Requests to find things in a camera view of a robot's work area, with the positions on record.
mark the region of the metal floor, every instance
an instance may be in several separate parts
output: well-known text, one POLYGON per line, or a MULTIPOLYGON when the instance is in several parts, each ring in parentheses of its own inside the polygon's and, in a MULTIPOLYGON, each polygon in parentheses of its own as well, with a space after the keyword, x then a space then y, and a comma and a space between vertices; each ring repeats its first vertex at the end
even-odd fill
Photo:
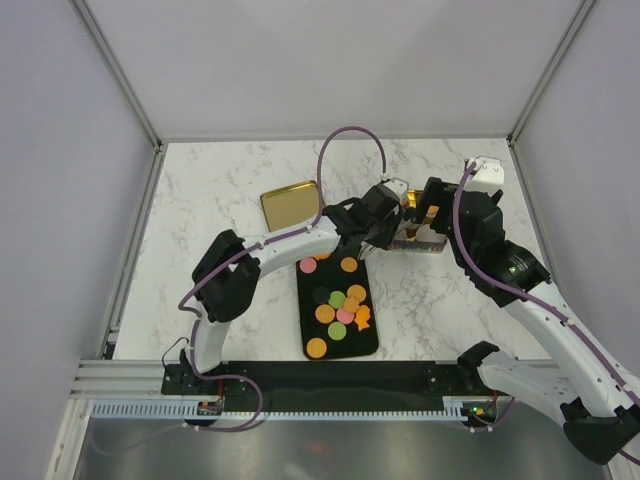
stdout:
MULTIPOLYGON (((92 420, 96 442, 117 450, 167 421, 92 420)), ((178 430, 128 454, 85 445, 76 479, 600 480, 552 421, 516 404, 493 433, 435 422, 267 421, 247 432, 178 430)))

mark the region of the gold tray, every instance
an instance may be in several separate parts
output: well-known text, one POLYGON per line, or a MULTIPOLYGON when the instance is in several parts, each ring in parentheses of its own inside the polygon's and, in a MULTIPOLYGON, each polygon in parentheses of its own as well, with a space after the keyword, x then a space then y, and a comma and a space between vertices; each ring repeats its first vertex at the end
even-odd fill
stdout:
POLYGON ((318 212, 318 184, 313 180, 260 195, 270 232, 304 222, 318 212))

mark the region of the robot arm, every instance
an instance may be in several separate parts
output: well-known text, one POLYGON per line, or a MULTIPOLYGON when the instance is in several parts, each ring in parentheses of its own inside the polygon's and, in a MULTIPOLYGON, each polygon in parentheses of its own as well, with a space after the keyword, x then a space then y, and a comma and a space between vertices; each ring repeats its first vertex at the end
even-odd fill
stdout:
POLYGON ((195 268, 195 283, 247 246, 259 244, 260 248, 229 265, 196 293, 208 318, 200 324, 194 345, 198 370, 206 372, 220 364, 231 321, 249 308, 261 278, 314 255, 357 246, 363 257, 372 248, 389 248, 403 222, 402 205, 408 190, 407 182, 392 178, 371 187, 361 199, 325 207, 317 223, 309 219, 267 236, 246 239, 238 238, 232 230, 220 233, 195 268))
POLYGON ((498 288, 469 266, 452 228, 458 185, 430 178, 416 207, 408 208, 408 184, 394 178, 373 186, 362 199, 326 207, 317 221, 246 241, 231 230, 218 235, 193 272, 196 283, 248 245, 260 247, 228 265, 196 293, 208 317, 208 322, 201 323, 194 345, 198 369, 208 371, 220 363, 230 322, 247 310, 262 277, 305 257, 343 248, 358 246, 361 257, 372 248, 388 249, 398 232, 422 226, 433 206, 438 211, 431 228, 449 237, 456 263, 478 290, 534 335, 568 380, 541 373, 486 342, 462 354, 458 363, 478 382, 518 398, 562 425, 569 440, 587 458, 607 463, 640 433, 640 408, 636 405, 640 400, 633 400, 637 399, 633 392, 640 391, 640 380, 591 335, 540 262, 506 240, 502 211, 497 206, 503 170, 491 159, 474 160, 477 171, 465 186, 459 217, 470 258, 481 272, 555 306, 569 321, 562 322, 536 303, 498 288), (304 233, 293 235, 296 231, 304 233), (615 369, 613 373, 605 363, 615 369))
POLYGON ((458 361, 487 387, 508 393, 553 419, 583 455, 605 464, 640 433, 640 408, 633 393, 640 391, 640 380, 577 318, 531 252, 506 240, 497 206, 499 192, 489 197, 474 191, 471 182, 469 186, 460 198, 460 233, 465 253, 480 272, 469 265, 455 238, 452 205, 457 185, 434 178, 424 193, 425 199, 440 205, 432 228, 449 237, 456 263, 476 288, 533 334, 568 381, 543 374, 486 342, 458 361), (516 293, 526 292, 531 300, 498 287, 495 281, 516 293), (540 303, 555 307, 558 316, 540 303))

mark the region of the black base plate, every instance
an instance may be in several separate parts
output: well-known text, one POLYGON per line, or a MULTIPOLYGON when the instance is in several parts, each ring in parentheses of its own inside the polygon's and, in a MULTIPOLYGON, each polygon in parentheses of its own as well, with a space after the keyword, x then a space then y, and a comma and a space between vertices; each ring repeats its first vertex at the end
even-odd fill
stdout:
MULTIPOLYGON (((491 396, 455 364, 430 361, 232 361, 207 375, 244 375, 262 389, 267 412, 372 412, 442 410, 443 396, 491 396)), ((218 395, 217 382, 196 379, 189 365, 167 366, 163 395, 218 395)), ((225 381, 225 411, 255 409, 257 395, 225 381)))

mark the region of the black disc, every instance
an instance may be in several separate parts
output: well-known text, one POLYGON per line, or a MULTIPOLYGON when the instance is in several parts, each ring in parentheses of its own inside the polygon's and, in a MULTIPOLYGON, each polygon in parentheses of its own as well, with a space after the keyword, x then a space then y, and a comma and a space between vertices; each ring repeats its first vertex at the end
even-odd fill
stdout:
POLYGON ((318 287, 313 290, 313 301, 319 305, 327 303, 331 297, 331 292, 327 287, 318 287))

